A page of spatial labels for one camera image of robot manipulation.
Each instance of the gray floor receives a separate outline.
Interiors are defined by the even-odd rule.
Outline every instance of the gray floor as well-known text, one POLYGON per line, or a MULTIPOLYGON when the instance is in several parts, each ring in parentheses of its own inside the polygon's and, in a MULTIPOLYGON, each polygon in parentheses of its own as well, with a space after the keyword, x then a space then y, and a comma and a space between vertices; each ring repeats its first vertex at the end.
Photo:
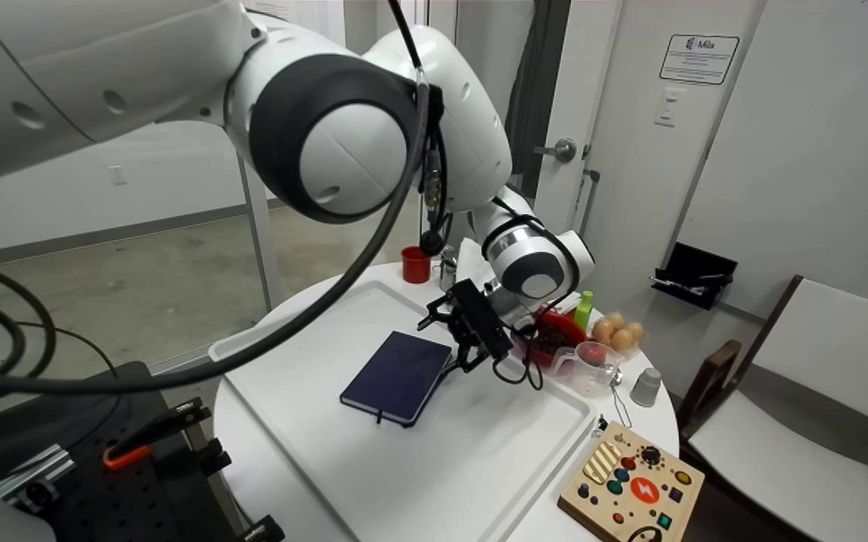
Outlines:
MULTIPOLYGON (((300 292, 343 272, 374 233, 377 216, 356 227, 319 227, 281 204, 273 208, 281 292, 300 292)), ((416 240, 416 202, 379 260, 416 240)), ((147 361, 165 370, 202 356, 216 337, 247 328, 266 314, 247 216, 213 216, 113 240, 6 260, 0 272, 26 284, 56 314, 57 326, 97 340, 116 361, 147 361)), ((0 292, 0 306, 29 320, 29 309, 0 292)), ((63 340, 51 377, 88 377, 104 364, 93 353, 63 340)), ((168 392, 168 401, 213 394, 213 381, 168 392)), ((706 491, 693 542, 781 539, 745 508, 706 491)))

